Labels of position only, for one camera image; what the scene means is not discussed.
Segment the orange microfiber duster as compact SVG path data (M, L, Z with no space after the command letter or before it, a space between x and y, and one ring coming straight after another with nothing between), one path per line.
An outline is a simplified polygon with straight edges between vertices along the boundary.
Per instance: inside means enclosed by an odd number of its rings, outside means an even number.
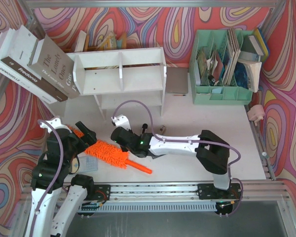
M141 172L152 174L151 169L130 160L128 153L102 140L98 140L96 144L87 148L84 153L85 156L95 157L114 167L126 169L131 166Z

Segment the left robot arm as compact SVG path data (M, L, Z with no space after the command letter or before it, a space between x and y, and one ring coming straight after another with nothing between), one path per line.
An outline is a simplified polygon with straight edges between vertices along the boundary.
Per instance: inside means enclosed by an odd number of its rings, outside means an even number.
M41 128L48 130L49 136L47 151L41 154L32 170L32 206L25 236L64 237L78 207L84 200L91 200L95 196L93 178L77 174L71 180L65 201L55 211L73 159L96 144L96 133L80 121L76 126L82 132L81 137L63 125L60 118L49 121L40 119L38 123Z

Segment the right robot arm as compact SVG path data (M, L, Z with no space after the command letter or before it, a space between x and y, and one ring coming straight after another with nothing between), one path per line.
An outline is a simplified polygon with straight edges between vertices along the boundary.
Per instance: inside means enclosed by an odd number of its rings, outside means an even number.
M199 135L186 137L163 136L143 132L135 134L130 127L114 122L111 140L123 152L130 152L139 158L158 158L165 155L195 157L213 175L214 187L228 190L231 183L230 166L241 158L241 154L225 140L209 130Z

